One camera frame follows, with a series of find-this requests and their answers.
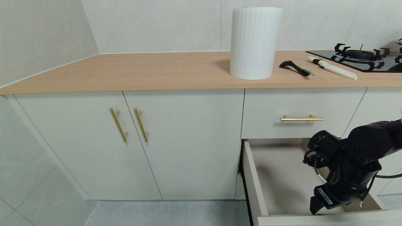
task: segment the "open drawer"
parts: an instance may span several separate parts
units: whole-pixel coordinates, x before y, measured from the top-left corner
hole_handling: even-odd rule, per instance
[[[277,144],[275,140],[288,141]],[[359,214],[375,216],[375,212],[385,212],[386,207],[377,196],[368,195],[361,208],[357,201],[331,210],[323,208],[318,212],[322,215],[312,216],[310,197],[314,187],[324,182],[314,168],[302,162],[306,152],[303,144],[306,140],[243,140],[242,165],[254,226],[327,225],[325,223],[367,219]]]

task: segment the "black stovetop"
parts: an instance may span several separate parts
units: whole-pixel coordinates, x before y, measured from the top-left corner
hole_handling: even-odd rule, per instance
[[[335,47],[335,50],[310,50],[307,52],[362,72],[402,72],[402,48],[399,51],[388,51],[389,55],[382,54],[382,57],[378,57],[376,60],[359,60],[343,55],[342,53],[345,51],[341,53],[339,46],[337,47]]]

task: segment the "wall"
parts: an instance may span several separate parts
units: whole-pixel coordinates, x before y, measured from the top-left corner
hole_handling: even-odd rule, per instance
[[[0,86],[99,53],[80,0],[1,0]]]
[[[98,54],[80,0],[0,0],[1,84]],[[0,96],[0,225],[84,225],[85,200]]]
[[[283,8],[277,49],[379,48],[402,37],[401,0],[82,0],[101,53],[230,50],[232,10]]]

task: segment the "label sticker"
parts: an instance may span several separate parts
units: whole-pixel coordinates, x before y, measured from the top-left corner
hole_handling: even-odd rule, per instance
[[[334,204],[321,188],[317,188],[317,190],[324,197],[325,201],[327,201],[328,205]]]

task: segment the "gas stove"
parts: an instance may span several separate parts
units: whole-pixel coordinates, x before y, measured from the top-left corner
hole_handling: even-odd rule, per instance
[[[308,53],[331,60],[362,72],[402,72],[402,47],[399,51],[389,48],[373,50],[350,49],[338,43],[334,50],[311,50]]]

